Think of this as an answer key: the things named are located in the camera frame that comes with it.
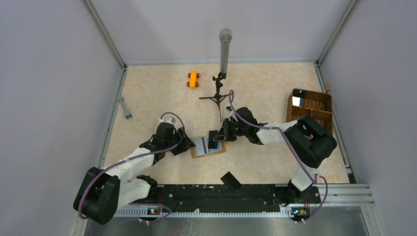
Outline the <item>orange toy block car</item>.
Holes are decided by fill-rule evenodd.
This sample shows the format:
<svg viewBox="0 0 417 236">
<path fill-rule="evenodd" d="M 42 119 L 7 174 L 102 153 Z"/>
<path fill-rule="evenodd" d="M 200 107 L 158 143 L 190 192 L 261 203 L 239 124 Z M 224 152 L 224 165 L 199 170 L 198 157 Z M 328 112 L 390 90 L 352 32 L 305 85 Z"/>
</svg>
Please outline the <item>orange toy block car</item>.
<svg viewBox="0 0 417 236">
<path fill-rule="evenodd" d="M 189 81 L 186 83 L 188 88 L 195 89 L 199 86 L 198 79 L 200 77 L 200 74 L 196 71 L 191 71 L 188 73 Z"/>
</svg>

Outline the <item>silver card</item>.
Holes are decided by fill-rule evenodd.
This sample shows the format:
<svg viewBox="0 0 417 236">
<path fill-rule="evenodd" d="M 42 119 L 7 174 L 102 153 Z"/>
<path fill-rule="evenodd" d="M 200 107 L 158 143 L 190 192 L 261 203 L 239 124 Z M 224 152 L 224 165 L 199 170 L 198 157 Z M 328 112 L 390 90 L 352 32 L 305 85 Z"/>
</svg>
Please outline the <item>silver card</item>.
<svg viewBox="0 0 417 236">
<path fill-rule="evenodd" d="M 208 137 L 198 137 L 194 140 L 195 143 L 195 155 L 204 156 L 209 154 Z"/>
</svg>

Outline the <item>black card stack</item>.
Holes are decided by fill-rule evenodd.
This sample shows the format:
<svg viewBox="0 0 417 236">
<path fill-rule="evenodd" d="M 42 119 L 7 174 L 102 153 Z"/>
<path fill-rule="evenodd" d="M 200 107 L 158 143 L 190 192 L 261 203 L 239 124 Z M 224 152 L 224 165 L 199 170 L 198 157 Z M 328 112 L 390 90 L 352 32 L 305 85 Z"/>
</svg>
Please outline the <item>black card stack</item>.
<svg viewBox="0 0 417 236">
<path fill-rule="evenodd" d="M 291 104 L 296 107 L 303 107 L 306 92 L 306 90 L 294 89 L 290 97 Z"/>
</svg>

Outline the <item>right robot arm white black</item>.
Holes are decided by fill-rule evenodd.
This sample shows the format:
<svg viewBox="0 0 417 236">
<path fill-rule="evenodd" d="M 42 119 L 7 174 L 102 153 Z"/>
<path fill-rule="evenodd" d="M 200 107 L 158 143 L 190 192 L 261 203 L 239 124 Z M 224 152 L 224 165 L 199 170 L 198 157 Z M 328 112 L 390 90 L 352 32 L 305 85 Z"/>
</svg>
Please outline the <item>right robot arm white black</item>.
<svg viewBox="0 0 417 236">
<path fill-rule="evenodd" d="M 233 110 L 223 120 L 218 131 L 210 132 L 210 142 L 234 142 L 244 136 L 256 145 L 285 143 L 298 162 L 298 169 L 291 178 L 289 198 L 301 203 L 308 197 L 308 187 L 316 183 L 317 169 L 337 147 L 337 141 L 311 115 L 287 123 L 258 123 L 247 107 Z"/>
</svg>

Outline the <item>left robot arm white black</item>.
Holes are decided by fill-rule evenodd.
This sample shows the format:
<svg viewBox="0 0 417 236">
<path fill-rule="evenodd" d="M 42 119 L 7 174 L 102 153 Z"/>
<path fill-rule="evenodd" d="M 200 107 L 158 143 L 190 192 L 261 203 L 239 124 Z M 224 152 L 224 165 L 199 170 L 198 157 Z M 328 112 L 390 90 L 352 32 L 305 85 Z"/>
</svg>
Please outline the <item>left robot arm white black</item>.
<svg viewBox="0 0 417 236">
<path fill-rule="evenodd" d="M 140 171 L 155 165 L 167 152 L 182 154 L 196 145 L 184 127 L 175 128 L 162 121 L 156 133 L 139 145 L 130 155 L 104 169 L 90 168 L 75 197 L 73 208 L 82 219 L 107 224 L 116 211 L 135 200 L 152 203 L 157 199 L 156 181 L 140 175 Z"/>
</svg>

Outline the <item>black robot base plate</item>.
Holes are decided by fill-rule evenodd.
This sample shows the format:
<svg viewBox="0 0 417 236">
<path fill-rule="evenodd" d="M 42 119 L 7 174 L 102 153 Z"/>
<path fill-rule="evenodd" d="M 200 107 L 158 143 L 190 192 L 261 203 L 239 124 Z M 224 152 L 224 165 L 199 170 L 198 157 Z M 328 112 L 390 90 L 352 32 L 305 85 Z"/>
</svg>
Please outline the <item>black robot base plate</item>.
<svg viewBox="0 0 417 236">
<path fill-rule="evenodd" d="M 282 207 L 299 204 L 307 207 L 319 204 L 319 190 L 310 186 L 300 192 L 288 184 L 242 184 L 237 192 L 225 184 L 151 184 L 150 193 L 138 204 L 160 204 L 172 212 L 199 209 L 209 213 L 278 212 Z"/>
</svg>

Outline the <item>grey microphone on tripod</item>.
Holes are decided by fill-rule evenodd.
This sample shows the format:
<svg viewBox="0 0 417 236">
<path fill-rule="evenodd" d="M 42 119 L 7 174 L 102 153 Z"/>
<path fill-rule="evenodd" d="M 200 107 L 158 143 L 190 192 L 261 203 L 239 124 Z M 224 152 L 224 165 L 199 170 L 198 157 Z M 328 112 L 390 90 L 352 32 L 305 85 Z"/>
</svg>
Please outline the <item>grey microphone on tripod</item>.
<svg viewBox="0 0 417 236">
<path fill-rule="evenodd" d="M 200 100 L 211 100 L 213 101 L 218 108 L 219 111 L 219 118 L 222 121 L 222 114 L 220 105 L 222 101 L 227 97 L 227 95 L 221 95 L 220 90 L 223 87 L 222 80 L 227 78 L 227 70 L 228 70 L 228 62 L 229 62 L 229 50 L 230 50 L 230 43 L 232 41 L 232 31 L 229 28 L 223 28 L 219 34 L 220 40 L 220 71 L 217 77 L 213 76 L 212 80 L 215 82 L 216 93 L 214 96 L 208 97 L 199 97 Z"/>
</svg>

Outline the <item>grey metal bracket tool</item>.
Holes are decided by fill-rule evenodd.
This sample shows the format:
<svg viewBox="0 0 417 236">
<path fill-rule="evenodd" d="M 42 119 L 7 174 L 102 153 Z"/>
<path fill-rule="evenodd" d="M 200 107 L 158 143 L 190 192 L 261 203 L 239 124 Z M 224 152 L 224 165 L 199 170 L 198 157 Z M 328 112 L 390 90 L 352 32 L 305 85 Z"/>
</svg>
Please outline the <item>grey metal bracket tool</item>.
<svg viewBox="0 0 417 236">
<path fill-rule="evenodd" d="M 133 117 L 131 111 L 127 108 L 126 104 L 125 104 L 125 99 L 123 96 L 118 97 L 118 102 L 122 107 L 123 110 L 123 115 L 126 119 L 130 119 Z"/>
</svg>

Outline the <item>woven wicker divided basket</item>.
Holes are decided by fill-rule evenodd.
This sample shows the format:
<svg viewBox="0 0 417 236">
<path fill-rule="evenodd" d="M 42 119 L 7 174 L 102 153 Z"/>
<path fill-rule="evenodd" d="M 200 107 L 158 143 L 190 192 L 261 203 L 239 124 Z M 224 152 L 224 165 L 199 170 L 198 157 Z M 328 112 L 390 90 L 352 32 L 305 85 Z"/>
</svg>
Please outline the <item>woven wicker divided basket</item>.
<svg viewBox="0 0 417 236">
<path fill-rule="evenodd" d="M 303 107 L 291 104 L 290 92 L 287 104 L 286 121 L 298 120 L 304 115 L 310 115 L 330 134 L 333 133 L 332 96 L 328 93 L 306 90 Z"/>
</svg>

